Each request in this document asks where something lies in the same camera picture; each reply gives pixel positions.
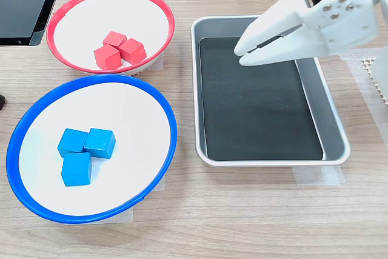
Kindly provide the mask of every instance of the red cube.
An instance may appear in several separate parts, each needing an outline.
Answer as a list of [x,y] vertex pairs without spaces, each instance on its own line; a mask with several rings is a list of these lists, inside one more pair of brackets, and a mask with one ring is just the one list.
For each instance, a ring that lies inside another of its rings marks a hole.
[[121,66],[121,56],[118,49],[105,45],[95,50],[97,66],[103,70],[115,70]]
[[126,35],[122,33],[110,32],[107,37],[102,41],[104,45],[111,45],[118,49],[123,43],[127,41]]
[[121,57],[127,62],[135,65],[147,57],[144,46],[135,39],[129,39],[119,47]]

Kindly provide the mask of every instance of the clear tape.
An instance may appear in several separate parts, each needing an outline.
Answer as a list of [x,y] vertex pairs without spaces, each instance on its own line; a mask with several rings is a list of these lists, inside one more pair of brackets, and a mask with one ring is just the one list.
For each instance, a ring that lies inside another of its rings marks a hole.
[[352,49],[341,59],[346,61],[347,66],[360,89],[361,94],[372,114],[380,135],[388,147],[388,111],[379,91],[371,80],[368,71],[363,66],[363,60],[376,58],[383,48]]
[[345,177],[340,166],[294,166],[297,185],[341,185]]
[[[152,191],[163,191],[166,189],[166,176],[160,179],[159,183],[155,186]],[[133,207],[127,209],[120,214],[114,215],[113,217],[106,218],[101,221],[94,221],[86,224],[119,224],[119,223],[131,223],[133,221]]]
[[164,52],[162,52],[155,60],[154,63],[147,68],[149,71],[161,71],[164,68]]

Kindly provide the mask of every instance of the red bowl rim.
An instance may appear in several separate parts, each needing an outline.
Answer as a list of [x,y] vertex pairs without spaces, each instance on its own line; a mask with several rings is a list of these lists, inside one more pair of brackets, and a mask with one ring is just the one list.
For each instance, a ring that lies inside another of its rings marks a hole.
[[54,56],[58,60],[60,60],[62,63],[64,63],[65,65],[67,65],[73,69],[80,70],[80,71],[87,72],[87,73],[92,73],[92,74],[122,73],[122,72],[134,70],[136,68],[143,66],[144,64],[147,64],[148,62],[152,61],[157,56],[159,56],[164,51],[164,49],[169,45],[169,43],[174,35],[175,20],[174,20],[174,15],[173,15],[170,7],[163,0],[149,0],[149,1],[152,1],[153,3],[155,3],[157,6],[159,6],[163,10],[163,12],[166,15],[167,20],[169,22],[169,34],[167,35],[166,42],[154,55],[144,59],[143,61],[137,63],[134,66],[118,68],[115,70],[92,70],[92,69],[78,67],[78,66],[74,65],[73,63],[69,62],[68,60],[66,60],[59,53],[59,51],[56,48],[55,43],[54,43],[54,31],[55,31],[56,26],[58,25],[58,22],[66,15],[66,13],[70,9],[72,9],[74,6],[76,6],[77,4],[81,3],[82,1],[85,1],[85,0],[69,0],[68,2],[66,2],[60,9],[58,9],[57,12],[54,13],[54,15],[53,15],[50,23],[48,24],[48,27],[47,27],[47,45],[50,48],[51,52],[54,54]]

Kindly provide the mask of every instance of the wooden block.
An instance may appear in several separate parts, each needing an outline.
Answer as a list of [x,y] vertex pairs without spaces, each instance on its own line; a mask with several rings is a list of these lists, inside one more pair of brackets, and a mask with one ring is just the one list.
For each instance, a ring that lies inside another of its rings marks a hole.
[[92,157],[110,159],[116,144],[111,130],[90,129],[84,144],[84,151]]
[[107,37],[102,41],[103,45],[111,45],[118,49],[123,43],[127,41],[126,35],[122,33],[110,32]]
[[95,50],[97,66],[103,70],[115,70],[121,66],[121,56],[118,49],[105,45]]
[[119,47],[120,54],[124,60],[135,65],[147,57],[144,46],[135,39],[129,39]]
[[84,144],[88,136],[87,132],[80,130],[65,129],[58,144],[58,152],[61,157],[69,153],[81,153],[84,151]]
[[92,159],[89,153],[66,154],[62,165],[62,179],[66,186],[90,184]]

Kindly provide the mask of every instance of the blue bowl rim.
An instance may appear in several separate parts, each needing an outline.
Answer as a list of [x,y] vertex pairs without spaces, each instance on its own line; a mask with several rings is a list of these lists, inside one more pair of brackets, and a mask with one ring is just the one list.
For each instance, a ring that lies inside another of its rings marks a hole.
[[[19,154],[22,146],[23,139],[28,129],[30,128],[32,122],[36,119],[36,117],[51,103],[60,99],[61,97],[74,92],[78,89],[85,88],[88,86],[92,86],[95,84],[101,83],[109,83],[109,82],[118,82],[129,84],[135,86],[157,100],[160,103],[162,108],[164,109],[167,119],[170,124],[170,146],[169,151],[166,156],[166,160],[153,179],[153,181],[139,194],[135,197],[131,198],[124,204],[117,206],[113,209],[107,210],[105,212],[101,212],[93,215],[83,215],[83,216],[74,216],[74,215],[64,215],[59,214],[57,212],[53,212],[52,210],[46,209],[42,205],[40,205],[37,201],[35,201],[31,195],[28,193],[27,189],[24,187],[20,171],[19,171]],[[130,207],[134,206],[136,203],[142,201],[144,197],[149,194],[152,189],[159,183],[162,177],[165,175],[167,169],[170,166],[171,160],[174,156],[176,144],[178,140],[178,129],[176,125],[175,116],[173,110],[166,100],[166,98],[160,93],[156,88],[151,86],[150,84],[141,81],[137,78],[131,76],[124,75],[114,75],[114,74],[103,74],[103,75],[91,75],[82,77],[70,82],[67,82],[52,91],[48,92],[41,99],[39,99],[31,108],[24,114],[21,118],[18,125],[15,127],[13,134],[11,136],[10,142],[8,144],[7,150],[7,158],[6,158],[6,168],[7,168],[7,176],[8,181],[11,185],[13,193],[20,200],[20,202],[28,208],[30,211],[39,215],[40,217],[46,218],[48,220],[56,221],[59,223],[67,223],[67,224],[83,224],[83,223],[91,223],[93,221],[104,220],[106,218],[110,218],[114,215],[117,215]]]

